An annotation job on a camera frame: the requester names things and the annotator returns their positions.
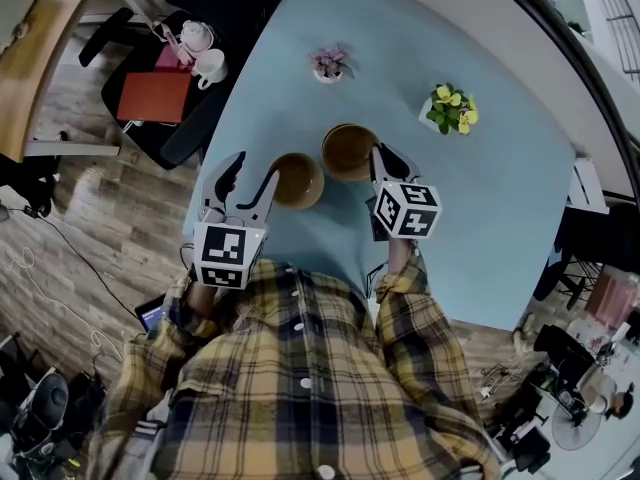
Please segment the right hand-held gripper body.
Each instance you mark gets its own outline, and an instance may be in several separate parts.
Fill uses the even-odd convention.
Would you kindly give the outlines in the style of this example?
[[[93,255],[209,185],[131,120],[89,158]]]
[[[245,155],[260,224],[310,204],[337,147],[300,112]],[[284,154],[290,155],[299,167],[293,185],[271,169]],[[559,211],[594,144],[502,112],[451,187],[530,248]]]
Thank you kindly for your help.
[[[384,181],[376,184],[373,216],[390,237],[428,239],[442,212],[435,187]]]

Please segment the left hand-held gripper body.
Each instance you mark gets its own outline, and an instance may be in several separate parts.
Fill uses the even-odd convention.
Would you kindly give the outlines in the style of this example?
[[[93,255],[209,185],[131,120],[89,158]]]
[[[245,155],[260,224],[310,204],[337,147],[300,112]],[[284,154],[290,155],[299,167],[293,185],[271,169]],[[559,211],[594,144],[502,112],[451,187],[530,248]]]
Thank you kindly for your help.
[[[262,253],[268,211],[241,210],[225,216],[206,210],[194,225],[193,265],[197,280],[217,288],[243,290]]]

